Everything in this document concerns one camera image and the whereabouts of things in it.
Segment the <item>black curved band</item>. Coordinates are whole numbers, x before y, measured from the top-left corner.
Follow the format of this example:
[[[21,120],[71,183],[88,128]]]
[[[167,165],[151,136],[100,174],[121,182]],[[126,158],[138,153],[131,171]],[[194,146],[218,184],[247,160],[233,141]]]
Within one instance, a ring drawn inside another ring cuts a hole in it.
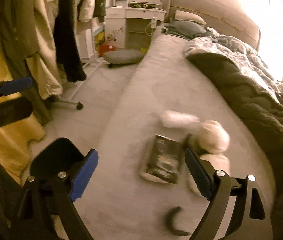
[[[177,217],[183,211],[181,206],[172,207],[164,216],[165,228],[175,236],[189,236],[190,232],[177,228]]]

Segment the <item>white tissue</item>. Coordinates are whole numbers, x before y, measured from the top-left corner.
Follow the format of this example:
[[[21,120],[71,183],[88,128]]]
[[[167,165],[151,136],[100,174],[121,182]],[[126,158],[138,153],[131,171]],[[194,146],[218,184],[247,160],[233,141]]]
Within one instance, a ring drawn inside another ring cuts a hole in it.
[[[176,111],[164,111],[160,116],[166,128],[181,128],[190,133],[186,142],[202,160],[208,161],[214,169],[230,173],[230,160],[224,153],[230,145],[230,135],[215,120],[201,121],[199,117]]]

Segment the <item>black snack wrapper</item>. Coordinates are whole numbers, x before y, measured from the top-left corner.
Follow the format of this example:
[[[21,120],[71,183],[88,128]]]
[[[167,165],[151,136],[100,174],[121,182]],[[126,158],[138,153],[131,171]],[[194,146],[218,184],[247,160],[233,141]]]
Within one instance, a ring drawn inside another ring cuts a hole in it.
[[[155,183],[176,184],[180,177],[182,161],[182,144],[157,134],[146,147],[139,175]]]

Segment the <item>grey bed mattress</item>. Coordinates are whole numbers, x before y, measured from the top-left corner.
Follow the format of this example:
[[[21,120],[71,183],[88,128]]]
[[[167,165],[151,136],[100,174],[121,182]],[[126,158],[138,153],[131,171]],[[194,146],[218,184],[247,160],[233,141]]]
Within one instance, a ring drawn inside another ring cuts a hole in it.
[[[156,135],[183,142],[206,120],[219,122],[230,135],[225,155],[231,174],[256,176],[265,209],[273,207],[274,179],[265,154],[214,85],[185,58],[185,45],[185,39],[164,34],[152,42],[101,135],[99,164],[76,202],[95,239],[175,239],[164,218],[177,206],[182,211],[175,228],[195,230],[208,201],[189,188],[188,168],[182,166],[175,184],[149,181],[140,172]]]

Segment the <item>black hanging garment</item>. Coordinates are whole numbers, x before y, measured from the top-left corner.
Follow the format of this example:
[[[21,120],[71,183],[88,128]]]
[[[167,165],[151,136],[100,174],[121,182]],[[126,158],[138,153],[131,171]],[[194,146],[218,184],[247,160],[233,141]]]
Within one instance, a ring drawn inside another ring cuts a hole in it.
[[[74,33],[73,0],[58,0],[58,14],[54,26],[54,42],[58,64],[63,64],[70,80],[78,80],[81,66]]]

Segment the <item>beige hanging coat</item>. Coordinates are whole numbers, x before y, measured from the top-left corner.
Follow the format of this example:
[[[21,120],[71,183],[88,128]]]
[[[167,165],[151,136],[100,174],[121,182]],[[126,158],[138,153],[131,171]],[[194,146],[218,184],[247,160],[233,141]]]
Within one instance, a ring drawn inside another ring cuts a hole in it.
[[[45,0],[0,0],[0,34],[14,79],[33,78],[43,100],[63,93]]]

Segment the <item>dark grey fuzzy blanket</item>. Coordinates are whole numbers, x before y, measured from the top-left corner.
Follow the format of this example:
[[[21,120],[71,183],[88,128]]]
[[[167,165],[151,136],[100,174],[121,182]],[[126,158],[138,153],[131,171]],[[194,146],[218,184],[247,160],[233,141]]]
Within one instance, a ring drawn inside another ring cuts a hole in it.
[[[199,53],[187,59],[214,84],[266,154],[276,188],[271,214],[273,238],[283,239],[283,105],[252,78],[241,74],[226,56]]]

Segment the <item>red bag on floor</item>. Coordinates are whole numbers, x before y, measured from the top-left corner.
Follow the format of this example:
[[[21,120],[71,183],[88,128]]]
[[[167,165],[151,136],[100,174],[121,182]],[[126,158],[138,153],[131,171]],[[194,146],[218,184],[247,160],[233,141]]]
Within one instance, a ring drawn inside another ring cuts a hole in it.
[[[103,57],[104,53],[109,52],[109,51],[116,51],[116,48],[108,44],[102,44],[99,46],[99,56],[100,57]]]

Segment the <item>white clothes rack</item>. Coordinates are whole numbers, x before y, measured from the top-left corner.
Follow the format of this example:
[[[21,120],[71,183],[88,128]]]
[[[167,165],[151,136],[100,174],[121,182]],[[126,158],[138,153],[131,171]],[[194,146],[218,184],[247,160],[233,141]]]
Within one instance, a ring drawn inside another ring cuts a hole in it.
[[[58,67],[60,74],[65,75],[65,78],[62,80],[62,88],[64,90],[68,85],[74,85],[78,90],[80,88],[80,85],[82,85],[84,81],[88,80],[88,74],[85,72],[85,68],[91,64],[97,63],[97,59],[99,58],[96,49],[95,37],[99,33],[99,31],[103,31],[103,22],[100,22],[98,17],[94,17],[89,21],[79,21],[78,24],[79,25],[75,30],[75,42],[81,63],[81,66],[78,69],[79,76],[78,80],[76,80],[75,77],[75,79],[71,81],[70,76],[67,76],[64,71],[63,64],[59,64]],[[48,106],[50,107],[53,103],[65,103],[75,106],[79,111],[82,110],[84,105],[80,101],[73,100],[74,94],[73,96],[71,96],[72,100],[66,100],[63,97],[64,90],[62,91],[62,94],[49,96],[46,100]]]

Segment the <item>grey cushioned stool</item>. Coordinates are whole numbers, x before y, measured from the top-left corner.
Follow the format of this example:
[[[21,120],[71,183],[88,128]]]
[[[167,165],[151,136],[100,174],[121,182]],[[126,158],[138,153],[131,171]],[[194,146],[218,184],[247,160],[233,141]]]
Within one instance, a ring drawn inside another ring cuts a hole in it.
[[[140,50],[129,49],[105,52],[103,59],[108,62],[108,67],[112,68],[115,65],[137,64],[144,56]]]

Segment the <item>white dressing table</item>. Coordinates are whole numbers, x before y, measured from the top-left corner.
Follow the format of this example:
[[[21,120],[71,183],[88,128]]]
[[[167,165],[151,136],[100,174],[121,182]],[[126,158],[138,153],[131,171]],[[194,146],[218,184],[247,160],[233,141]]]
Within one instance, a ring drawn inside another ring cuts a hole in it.
[[[165,15],[161,0],[107,0],[105,42],[117,50],[147,50]]]

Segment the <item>patterned grey duvet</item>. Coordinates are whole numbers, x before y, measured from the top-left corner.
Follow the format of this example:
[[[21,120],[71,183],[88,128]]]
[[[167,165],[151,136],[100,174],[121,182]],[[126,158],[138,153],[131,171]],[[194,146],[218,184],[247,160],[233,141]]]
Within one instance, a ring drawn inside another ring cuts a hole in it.
[[[223,55],[233,61],[242,75],[255,80],[270,92],[277,102],[283,104],[283,83],[274,78],[254,48],[238,38],[220,34],[214,28],[206,27],[205,30],[205,33],[186,44],[184,47],[186,58],[200,53]]]

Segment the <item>beige pillow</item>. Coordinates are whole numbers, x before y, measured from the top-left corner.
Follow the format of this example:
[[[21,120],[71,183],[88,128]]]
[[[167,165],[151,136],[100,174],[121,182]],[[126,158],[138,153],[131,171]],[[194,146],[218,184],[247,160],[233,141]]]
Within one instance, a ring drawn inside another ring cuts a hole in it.
[[[201,16],[190,13],[190,12],[181,11],[181,10],[175,11],[174,18],[180,21],[191,21],[191,22],[195,22],[200,25],[206,25],[205,20],[203,20]]]

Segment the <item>grey pillow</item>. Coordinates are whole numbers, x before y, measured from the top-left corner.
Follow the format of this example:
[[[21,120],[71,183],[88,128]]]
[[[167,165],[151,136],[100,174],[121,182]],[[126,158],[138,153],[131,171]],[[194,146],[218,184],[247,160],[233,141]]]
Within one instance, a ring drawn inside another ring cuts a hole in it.
[[[191,40],[206,33],[203,26],[190,21],[173,21],[165,23],[163,33]]]

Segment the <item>beige upholstered headboard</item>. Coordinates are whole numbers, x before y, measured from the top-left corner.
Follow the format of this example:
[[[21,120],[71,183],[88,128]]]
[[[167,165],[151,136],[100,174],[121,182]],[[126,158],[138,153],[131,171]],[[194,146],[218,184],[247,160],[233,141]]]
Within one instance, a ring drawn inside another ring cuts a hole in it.
[[[166,10],[165,21],[177,10],[200,16],[220,34],[233,36],[259,50],[261,31],[247,15],[215,0],[161,0]]]

